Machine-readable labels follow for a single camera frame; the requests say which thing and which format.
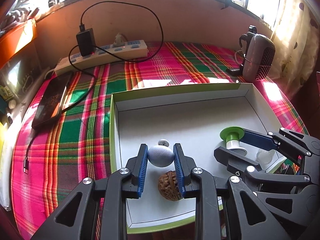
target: power strip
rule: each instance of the power strip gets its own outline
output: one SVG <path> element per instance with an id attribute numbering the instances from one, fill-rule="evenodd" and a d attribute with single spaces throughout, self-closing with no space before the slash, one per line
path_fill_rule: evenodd
<path id="1" fill-rule="evenodd" d="M 128 41 L 124 43 L 124 46 L 114 47 L 112 45 L 106 45 L 101 47 L 102 49 L 109 51 L 112 54 L 124 59 L 134 59 L 146 57 L 148 55 L 148 47 L 143 40 L 140 41 Z M 70 57 L 71 62 L 80 69 L 86 69 L 94 66 L 99 66 L 111 62 L 120 61 L 120 59 L 113 57 L 112 55 L 96 49 L 94 54 L 82 57 L 80 53 L 74 54 Z M 68 71 L 77 71 L 69 62 L 69 58 L 65 57 L 61 59 L 54 69 L 57 76 L 60 76 Z"/>

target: metal grate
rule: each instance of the metal grate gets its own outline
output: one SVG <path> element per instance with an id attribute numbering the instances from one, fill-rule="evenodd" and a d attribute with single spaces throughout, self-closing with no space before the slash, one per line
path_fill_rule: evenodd
<path id="1" fill-rule="evenodd" d="M 270 70 L 273 58 L 275 56 L 275 50 L 273 48 L 266 48 L 263 52 L 260 67 L 256 74 L 256 80 L 263 80 L 267 77 Z"/>

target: green cap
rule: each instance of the green cap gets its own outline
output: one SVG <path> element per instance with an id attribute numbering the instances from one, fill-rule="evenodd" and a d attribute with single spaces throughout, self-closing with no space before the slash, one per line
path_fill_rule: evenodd
<path id="1" fill-rule="evenodd" d="M 223 129 L 220 133 L 220 138 L 226 142 L 231 140 L 240 141 L 240 139 L 244 136 L 244 130 L 238 126 L 230 126 Z"/>

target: black charger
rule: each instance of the black charger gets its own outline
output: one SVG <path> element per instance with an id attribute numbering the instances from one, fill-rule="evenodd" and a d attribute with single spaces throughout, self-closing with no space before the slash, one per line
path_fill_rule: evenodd
<path id="1" fill-rule="evenodd" d="M 84 24 L 80 26 L 80 32 L 77 33 L 76 38 L 79 45 L 80 54 L 82 57 L 93 54 L 95 51 L 96 41 L 93 35 L 93 29 L 85 29 Z"/>

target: orange shelf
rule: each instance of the orange shelf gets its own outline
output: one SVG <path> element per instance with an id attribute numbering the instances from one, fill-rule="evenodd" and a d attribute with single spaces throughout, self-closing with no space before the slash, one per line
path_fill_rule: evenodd
<path id="1" fill-rule="evenodd" d="M 24 46 L 37 37 L 34 19 L 18 25 L 0 38 L 0 69 Z"/>

